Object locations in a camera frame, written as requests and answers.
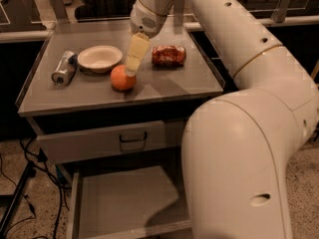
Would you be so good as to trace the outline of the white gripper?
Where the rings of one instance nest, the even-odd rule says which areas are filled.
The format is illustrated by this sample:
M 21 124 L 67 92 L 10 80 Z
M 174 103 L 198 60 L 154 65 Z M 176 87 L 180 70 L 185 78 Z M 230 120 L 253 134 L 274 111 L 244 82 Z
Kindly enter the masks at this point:
M 129 77 L 137 74 L 138 68 L 150 46 L 150 38 L 156 36 L 166 16 L 160 16 L 146 8 L 140 0 L 133 6 L 130 16 L 130 24 L 133 33 L 130 48 L 125 62 L 125 73 Z

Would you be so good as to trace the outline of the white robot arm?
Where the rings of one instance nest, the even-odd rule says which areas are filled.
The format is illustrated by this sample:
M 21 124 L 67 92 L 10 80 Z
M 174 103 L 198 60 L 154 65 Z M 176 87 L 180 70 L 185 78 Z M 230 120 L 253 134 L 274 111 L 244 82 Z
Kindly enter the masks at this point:
M 176 0 L 137 0 L 131 28 L 157 35 Z M 235 92 L 200 106 L 182 138 L 193 239 L 292 239 L 286 167 L 318 122 L 318 89 L 237 0 L 186 0 Z

